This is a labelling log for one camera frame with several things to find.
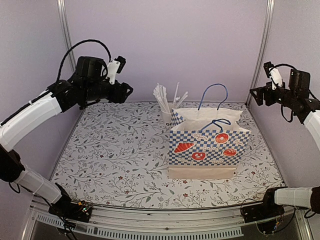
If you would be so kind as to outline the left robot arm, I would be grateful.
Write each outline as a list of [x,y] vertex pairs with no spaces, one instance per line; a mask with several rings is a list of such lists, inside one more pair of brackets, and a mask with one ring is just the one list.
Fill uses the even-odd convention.
[[84,200],[72,202],[58,183],[52,183],[21,163],[14,147],[35,128],[78,105],[81,110],[107,100],[122,104],[133,92],[127,83],[119,83],[116,75],[126,64],[118,56],[105,62],[101,58],[81,56],[75,72],[68,80],[58,79],[38,97],[29,101],[0,124],[0,179],[15,183],[42,197],[49,205],[49,213],[62,219],[88,222],[92,207]]

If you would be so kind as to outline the checkered paper takeout bag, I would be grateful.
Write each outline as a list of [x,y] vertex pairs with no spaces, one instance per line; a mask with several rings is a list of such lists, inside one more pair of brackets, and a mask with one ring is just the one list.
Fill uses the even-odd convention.
[[168,177],[230,179],[246,151],[251,130],[240,127],[242,110],[216,107],[171,110]]

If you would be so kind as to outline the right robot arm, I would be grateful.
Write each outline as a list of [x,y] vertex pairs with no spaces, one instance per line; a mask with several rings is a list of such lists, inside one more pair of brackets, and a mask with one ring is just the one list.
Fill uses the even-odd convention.
[[242,209],[251,222],[282,215],[285,206],[320,212],[320,171],[307,173],[320,152],[320,101],[310,91],[310,73],[289,68],[288,83],[277,65],[267,66],[268,81],[249,90],[252,116],[284,181]]

